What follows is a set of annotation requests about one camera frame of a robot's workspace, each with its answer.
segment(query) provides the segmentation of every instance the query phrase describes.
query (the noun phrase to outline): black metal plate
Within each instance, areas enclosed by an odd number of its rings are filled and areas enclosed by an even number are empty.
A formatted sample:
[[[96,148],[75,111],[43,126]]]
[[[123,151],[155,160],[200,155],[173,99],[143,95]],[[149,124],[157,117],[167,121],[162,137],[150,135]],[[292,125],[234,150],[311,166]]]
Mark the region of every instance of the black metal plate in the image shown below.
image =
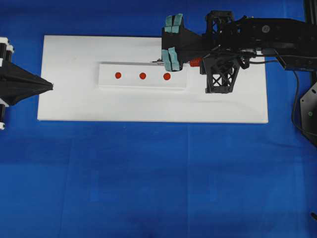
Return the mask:
[[[302,127],[304,130],[317,134],[317,83],[301,98]],[[315,146],[317,136],[303,132],[303,135]]]

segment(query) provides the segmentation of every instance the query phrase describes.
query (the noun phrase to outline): blue background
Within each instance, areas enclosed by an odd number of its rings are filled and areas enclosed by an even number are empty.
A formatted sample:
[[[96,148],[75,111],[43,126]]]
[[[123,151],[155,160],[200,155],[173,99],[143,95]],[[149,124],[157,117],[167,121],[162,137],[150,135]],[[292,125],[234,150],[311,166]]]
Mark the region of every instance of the blue background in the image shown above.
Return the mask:
[[[40,75],[45,34],[159,36],[180,12],[203,33],[210,10],[304,20],[301,0],[2,0],[0,35]],[[266,78],[268,124],[39,122],[38,96],[10,107],[0,237],[316,236],[317,151],[291,124],[294,75],[269,64]]]

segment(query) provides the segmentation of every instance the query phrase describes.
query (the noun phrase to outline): orange spring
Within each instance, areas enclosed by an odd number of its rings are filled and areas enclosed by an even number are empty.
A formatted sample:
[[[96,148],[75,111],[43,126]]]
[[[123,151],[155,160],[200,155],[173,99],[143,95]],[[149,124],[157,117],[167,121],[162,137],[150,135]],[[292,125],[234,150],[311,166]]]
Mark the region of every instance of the orange spring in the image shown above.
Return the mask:
[[[191,67],[199,67],[202,60],[203,58],[194,58],[189,62],[189,65]]]

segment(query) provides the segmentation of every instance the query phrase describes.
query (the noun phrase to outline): cable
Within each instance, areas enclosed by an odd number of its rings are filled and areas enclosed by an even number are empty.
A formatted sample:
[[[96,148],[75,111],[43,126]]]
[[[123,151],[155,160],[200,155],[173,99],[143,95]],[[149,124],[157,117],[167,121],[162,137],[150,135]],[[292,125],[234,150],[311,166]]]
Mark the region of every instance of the cable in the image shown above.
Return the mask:
[[[263,64],[263,63],[273,63],[273,62],[278,62],[278,61],[277,60],[267,60],[267,61],[261,61],[261,62],[250,61],[250,64]]]
[[[255,57],[296,57],[302,59],[317,59],[314,56],[295,56],[295,55],[255,55]]]
[[[314,133],[311,133],[309,131],[306,131],[304,130],[303,128],[301,128],[300,126],[298,126],[296,123],[295,123],[295,119],[294,119],[294,115],[295,115],[295,110],[296,110],[296,106],[297,106],[297,101],[298,101],[298,92],[299,92],[299,78],[298,78],[298,75],[295,71],[293,71],[295,77],[296,77],[296,93],[295,93],[295,99],[294,99],[294,104],[293,104],[293,111],[292,111],[292,123],[293,125],[300,131],[304,132],[304,133],[307,133],[309,135],[313,135],[313,136],[317,136],[317,134],[314,134]]]
[[[277,60],[268,60],[268,61],[262,61],[262,62],[250,62],[252,64],[262,64],[262,63],[272,63],[272,62],[278,62]],[[292,123],[293,125],[300,131],[307,133],[309,135],[313,135],[313,136],[317,136],[317,134],[312,133],[310,131],[304,130],[303,128],[301,128],[300,126],[298,126],[297,124],[295,124],[295,111],[296,111],[296,107],[297,107],[297,101],[298,101],[298,94],[299,94],[299,78],[298,75],[295,71],[293,71],[295,77],[296,77],[296,93],[295,93],[295,98],[294,98],[294,103],[293,103],[293,111],[292,111]]]

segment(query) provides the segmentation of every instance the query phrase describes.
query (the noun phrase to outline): white board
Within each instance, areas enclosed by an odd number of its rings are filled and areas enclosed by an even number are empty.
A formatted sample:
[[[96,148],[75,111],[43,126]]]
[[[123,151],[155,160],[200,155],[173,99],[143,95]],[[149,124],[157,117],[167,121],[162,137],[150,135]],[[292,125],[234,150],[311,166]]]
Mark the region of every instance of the white board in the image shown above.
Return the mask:
[[[42,77],[54,90],[40,95],[38,119],[268,122],[261,64],[241,69],[230,94],[205,94],[206,76],[198,67],[185,69],[184,90],[100,87],[103,62],[149,63],[161,57],[160,45],[160,38],[45,36]],[[171,72],[171,78],[183,78],[182,73]]]

